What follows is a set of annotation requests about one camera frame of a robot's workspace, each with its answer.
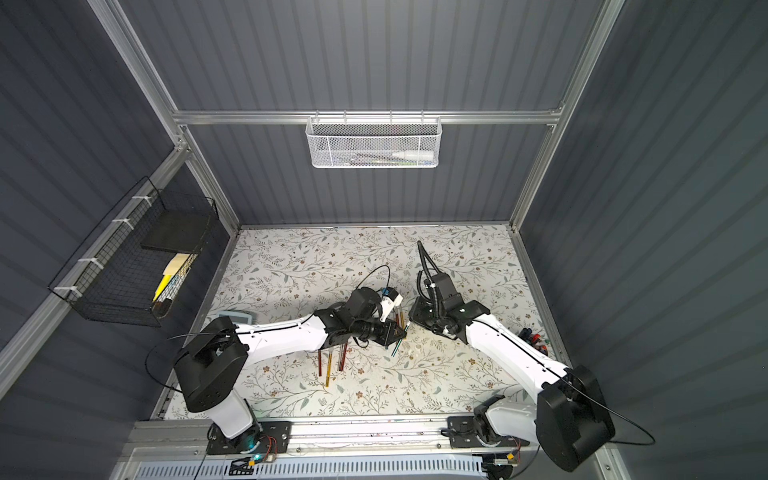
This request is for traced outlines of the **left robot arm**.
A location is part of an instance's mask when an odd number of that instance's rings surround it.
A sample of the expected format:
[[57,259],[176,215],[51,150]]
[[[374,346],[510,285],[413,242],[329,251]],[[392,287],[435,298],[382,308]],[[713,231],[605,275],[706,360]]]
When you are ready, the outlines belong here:
[[392,287],[382,291],[359,287],[347,301],[300,319],[269,325],[214,319],[187,341],[174,360],[187,410],[205,414],[227,439],[242,436],[256,425],[247,402],[235,391],[244,368],[280,355],[336,347],[352,338],[388,347],[406,336],[388,318],[402,301]]

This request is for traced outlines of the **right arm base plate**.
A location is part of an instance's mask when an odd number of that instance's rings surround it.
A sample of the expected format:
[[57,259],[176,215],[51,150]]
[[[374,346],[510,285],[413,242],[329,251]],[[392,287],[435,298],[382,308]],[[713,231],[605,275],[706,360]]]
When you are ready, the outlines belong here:
[[509,448],[529,446],[526,440],[497,434],[485,420],[475,416],[450,416],[440,434],[449,440],[452,448]]

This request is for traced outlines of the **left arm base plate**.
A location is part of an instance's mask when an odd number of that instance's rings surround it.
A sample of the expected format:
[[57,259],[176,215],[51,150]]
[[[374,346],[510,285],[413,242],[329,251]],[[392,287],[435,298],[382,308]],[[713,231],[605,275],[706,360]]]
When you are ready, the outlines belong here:
[[229,439],[212,423],[208,432],[208,455],[282,454],[287,452],[293,424],[289,421],[260,422]]

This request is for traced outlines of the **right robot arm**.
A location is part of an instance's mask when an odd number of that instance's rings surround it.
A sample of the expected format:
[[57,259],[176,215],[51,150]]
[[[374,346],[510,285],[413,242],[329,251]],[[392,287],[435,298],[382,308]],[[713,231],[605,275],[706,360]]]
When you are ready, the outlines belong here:
[[466,302],[445,273],[417,274],[419,297],[409,312],[422,328],[488,356],[512,376],[534,404],[500,397],[480,409],[495,436],[514,436],[542,447],[572,472],[611,440],[616,429],[596,376],[540,353],[507,329],[490,310]]

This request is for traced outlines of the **green carving knife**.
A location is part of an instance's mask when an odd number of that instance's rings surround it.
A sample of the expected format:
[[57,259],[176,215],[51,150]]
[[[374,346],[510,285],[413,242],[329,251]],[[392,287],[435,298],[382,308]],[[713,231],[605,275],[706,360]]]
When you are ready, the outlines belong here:
[[410,327],[410,323],[406,324],[406,326],[404,327],[402,336],[398,339],[397,343],[395,344],[395,347],[394,347],[393,351],[391,352],[391,357],[392,358],[394,358],[397,355],[397,353],[398,353],[398,351],[399,351],[403,341],[407,337],[407,333],[408,333],[409,327]]

